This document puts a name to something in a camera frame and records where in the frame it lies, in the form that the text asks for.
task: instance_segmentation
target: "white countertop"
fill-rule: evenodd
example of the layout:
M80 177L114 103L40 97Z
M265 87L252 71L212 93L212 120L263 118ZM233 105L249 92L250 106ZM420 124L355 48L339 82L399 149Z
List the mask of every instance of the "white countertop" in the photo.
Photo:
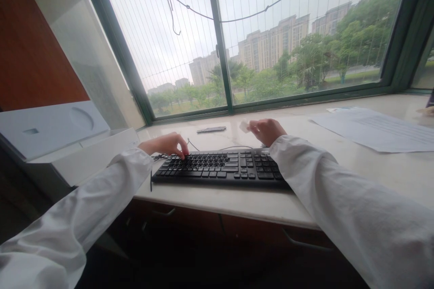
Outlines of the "white countertop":
M340 165L434 209L434 152L380 154L328 131L309 121L308 117L311 114L325 113L326 108L358 106L434 128L434 118L422 117L416 112L426 106L428 98L399 94L289 107L151 126L139 131L138 136L141 141L146 141L176 131L186 141L190 138L203 151L219 150L232 145L259 148L261 143L253 134L242 132L239 125L243 119L273 118L281 123L288 134L304 138L331 152ZM196 133L199 129L213 126L226 126L227 130L210 134ZM157 162L153 171L161 164L162 161ZM151 192L148 177L135 198L298 227L318 228L298 198L290 192L162 184L153 184Z

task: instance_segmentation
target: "white lab coat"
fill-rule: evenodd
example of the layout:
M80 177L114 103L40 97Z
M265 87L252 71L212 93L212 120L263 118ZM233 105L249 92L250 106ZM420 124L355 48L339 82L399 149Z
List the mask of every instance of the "white lab coat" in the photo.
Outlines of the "white lab coat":
M372 288L434 285L434 211L339 166L307 141L281 136L271 156L300 201ZM85 253L149 175L138 148L57 202L0 247L0 288L74 288Z

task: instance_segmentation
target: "desk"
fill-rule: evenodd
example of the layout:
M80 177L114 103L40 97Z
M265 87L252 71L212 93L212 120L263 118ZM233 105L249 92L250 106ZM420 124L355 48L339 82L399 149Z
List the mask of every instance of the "desk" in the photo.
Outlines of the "desk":
M138 132L138 136L141 141L146 141L176 131L184 139L190 138L199 150L219 150L232 145L259 148L261 143L251 133L242 132L239 125L244 118L247 120L273 118L282 124L288 134L299 136L328 150L340 165L434 209L434 200L432 200L434 152L380 154L308 120L308 115L324 113L326 108L359 106L434 128L434 118L422 117L416 112L417 109L424 108L427 101L428 96L403 94L359 98L152 126ZM199 129L214 126L226 126L227 130L211 134L196 133ZM156 163L154 170L161 164L162 162ZM160 184L155 184L151 192L149 182L148 177L137 191L136 199L300 228L318 229L315 220L304 209L298 198L291 193Z

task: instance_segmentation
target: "white sleeve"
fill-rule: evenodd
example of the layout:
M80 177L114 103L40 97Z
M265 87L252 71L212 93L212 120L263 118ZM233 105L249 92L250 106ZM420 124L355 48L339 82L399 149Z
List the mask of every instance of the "white sleeve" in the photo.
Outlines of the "white sleeve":
M0 246L0 288L74 288L86 252L151 172L138 148L116 156L95 178Z
M371 288L434 286L433 210L339 166L330 153L303 139L281 136L270 154Z

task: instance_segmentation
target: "black keyboard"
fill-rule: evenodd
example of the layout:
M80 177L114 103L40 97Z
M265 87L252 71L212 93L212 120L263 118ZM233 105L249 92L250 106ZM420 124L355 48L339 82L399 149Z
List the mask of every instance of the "black keyboard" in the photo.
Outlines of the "black keyboard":
M151 180L155 183L291 189L265 148L196 151L185 160L173 154Z

